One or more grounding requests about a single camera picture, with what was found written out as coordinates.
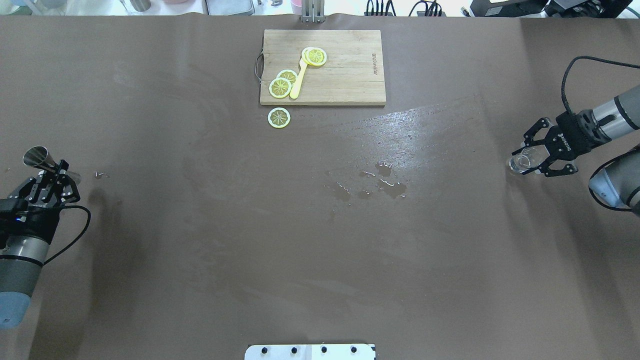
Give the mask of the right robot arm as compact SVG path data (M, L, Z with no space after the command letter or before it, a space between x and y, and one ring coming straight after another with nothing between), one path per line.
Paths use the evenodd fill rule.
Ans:
M542 117L523 134L520 148L506 161L515 174L547 178L578 173L576 160L640 128L640 89L624 91L593 109ZM589 194L601 207L639 214L640 153L635 145L599 165L589 176Z

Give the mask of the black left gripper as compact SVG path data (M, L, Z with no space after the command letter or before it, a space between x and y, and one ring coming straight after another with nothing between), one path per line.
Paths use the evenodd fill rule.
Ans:
M80 180L80 174L70 171L66 160L60 160L59 173L41 170L27 178L1 199L1 239L26 236L52 240L60 221L60 208L81 200Z

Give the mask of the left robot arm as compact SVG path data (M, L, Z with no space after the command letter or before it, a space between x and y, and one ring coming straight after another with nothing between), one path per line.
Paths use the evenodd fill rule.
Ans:
M41 171L1 199L0 326L23 321L48 262L60 214L80 200L68 162L27 161Z

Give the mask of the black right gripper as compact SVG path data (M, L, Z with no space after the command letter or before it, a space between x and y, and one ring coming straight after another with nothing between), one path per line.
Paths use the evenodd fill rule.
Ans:
M550 159L536 159L532 171L546 178L569 176L579 169L572 161L601 146L601 133L592 111L576 114L562 112L553 123L542 117L523 134L523 142L510 155L553 156Z

